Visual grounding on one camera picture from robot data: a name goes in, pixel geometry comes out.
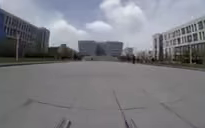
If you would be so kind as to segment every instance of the crack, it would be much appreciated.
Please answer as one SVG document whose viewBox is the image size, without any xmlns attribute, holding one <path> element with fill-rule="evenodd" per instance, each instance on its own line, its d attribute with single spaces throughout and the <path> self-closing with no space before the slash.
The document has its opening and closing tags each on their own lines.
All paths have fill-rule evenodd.
<svg viewBox="0 0 205 128">
<path fill-rule="evenodd" d="M 32 100 L 32 99 L 27 99 L 23 104 L 21 104 L 21 105 L 18 106 L 17 108 L 14 108 L 14 109 L 12 109 L 11 111 L 9 111 L 9 112 L 3 114 L 2 116 L 0 116 L 0 120 L 1 120 L 2 118 L 5 118 L 5 117 L 9 116 L 10 114 L 14 113 L 15 111 L 17 111 L 17 110 L 19 110 L 19 109 L 22 109 L 22 108 L 24 108 L 24 107 L 27 107 L 27 106 L 31 105 L 32 103 L 33 103 L 33 100 Z"/>
<path fill-rule="evenodd" d="M 127 121 L 127 118 L 126 118 L 126 116 L 125 116 L 125 113 L 124 113 L 123 109 L 121 108 L 121 104 L 120 104 L 120 102 L 119 102 L 119 100 L 118 100 L 118 97 L 117 97 L 117 95 L 116 95 L 116 93 L 115 93 L 115 90 L 113 90 L 113 95 L 114 95 L 114 97 L 115 97 L 115 101 L 116 101 L 116 103 L 117 103 L 117 105 L 118 105 L 118 107 L 119 107 L 119 110 L 121 111 L 121 115 L 122 115 L 122 118 L 123 118 L 123 120 L 124 120 L 125 127 L 126 127 L 126 128 L 130 128 L 130 126 L 129 126 L 129 124 L 128 124 L 128 121 Z"/>
<path fill-rule="evenodd" d="M 133 107 L 133 108 L 123 108 L 122 110 L 138 110 L 138 109 L 146 109 L 146 107 Z"/>
<path fill-rule="evenodd" d="M 63 105 L 58 105 L 58 104 L 53 104 L 53 103 L 47 103 L 47 102 L 43 102 L 43 101 L 37 101 L 37 100 L 33 100 L 35 103 L 38 104 L 43 104 L 43 105 L 48 105 L 48 106 L 52 106 L 52 107 L 56 107 L 56 108 L 63 108 L 63 109 L 71 109 L 72 107 L 70 106 L 63 106 Z"/>
<path fill-rule="evenodd" d="M 177 116 L 180 120 L 182 120 L 184 123 L 188 124 L 191 128 L 198 128 L 196 127 L 194 124 L 192 124 L 190 121 L 188 121 L 187 119 L 185 119 L 184 117 L 182 117 L 180 114 L 178 114 L 177 112 L 175 112 L 173 109 L 171 109 L 169 106 L 167 106 L 165 103 L 160 103 L 160 105 L 166 109 L 167 111 L 173 113 L 175 116 Z"/>
</svg>

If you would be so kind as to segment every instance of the person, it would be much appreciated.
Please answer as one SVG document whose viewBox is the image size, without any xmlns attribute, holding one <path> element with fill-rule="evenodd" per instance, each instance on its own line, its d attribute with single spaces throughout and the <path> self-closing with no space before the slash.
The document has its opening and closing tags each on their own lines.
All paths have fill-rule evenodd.
<svg viewBox="0 0 205 128">
<path fill-rule="evenodd" d="M 132 55 L 132 63 L 135 64 L 135 55 Z"/>
</svg>

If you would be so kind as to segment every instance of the street lamp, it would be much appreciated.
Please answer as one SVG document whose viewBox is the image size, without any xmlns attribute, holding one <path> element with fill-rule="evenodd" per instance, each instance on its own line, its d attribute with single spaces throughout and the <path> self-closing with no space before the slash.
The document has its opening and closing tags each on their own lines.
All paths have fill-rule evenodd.
<svg viewBox="0 0 205 128">
<path fill-rule="evenodd" d="M 20 41 L 20 34 L 17 33 L 16 35 L 16 61 L 19 61 L 19 41 Z"/>
</svg>

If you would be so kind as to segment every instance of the asphalt road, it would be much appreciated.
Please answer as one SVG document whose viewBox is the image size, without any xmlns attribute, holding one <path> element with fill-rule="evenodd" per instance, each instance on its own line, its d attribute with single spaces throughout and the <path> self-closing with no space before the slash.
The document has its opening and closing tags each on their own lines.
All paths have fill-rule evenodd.
<svg viewBox="0 0 205 128">
<path fill-rule="evenodd" d="M 0 128 L 205 128 L 205 72 L 118 62 L 0 68 Z"/>
</svg>

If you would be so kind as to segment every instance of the sidewalk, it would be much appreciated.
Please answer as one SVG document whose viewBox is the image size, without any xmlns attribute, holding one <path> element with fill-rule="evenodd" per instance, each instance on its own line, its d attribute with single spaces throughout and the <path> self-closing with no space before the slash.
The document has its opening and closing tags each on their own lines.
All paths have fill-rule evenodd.
<svg viewBox="0 0 205 128">
<path fill-rule="evenodd" d="M 145 65 L 152 65 L 152 66 L 162 66 L 162 67 L 169 67 L 169 68 L 181 68 L 187 70 L 197 70 L 197 71 L 204 71 L 205 72 L 205 65 L 196 65 L 196 64 L 161 64 L 161 63 L 140 63 Z"/>
</svg>

